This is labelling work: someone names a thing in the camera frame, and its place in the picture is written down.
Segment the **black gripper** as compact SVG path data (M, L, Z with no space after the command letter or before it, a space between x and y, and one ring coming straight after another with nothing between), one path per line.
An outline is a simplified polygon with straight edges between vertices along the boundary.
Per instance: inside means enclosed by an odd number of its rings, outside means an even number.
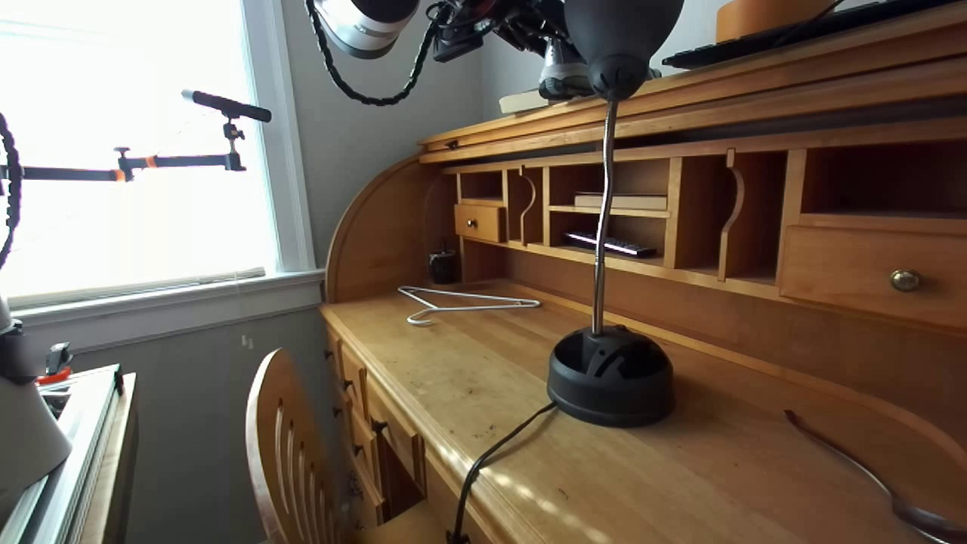
M433 0L426 17L434 60L455 60L486 36L534 54L565 36L563 0Z

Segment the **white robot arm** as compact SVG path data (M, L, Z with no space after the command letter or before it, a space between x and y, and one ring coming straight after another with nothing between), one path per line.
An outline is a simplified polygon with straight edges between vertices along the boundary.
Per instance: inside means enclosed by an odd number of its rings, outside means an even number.
M565 36L563 0L307 0L307 10L354 56L385 56L417 12L430 22L434 60L467 54L488 33L534 54Z

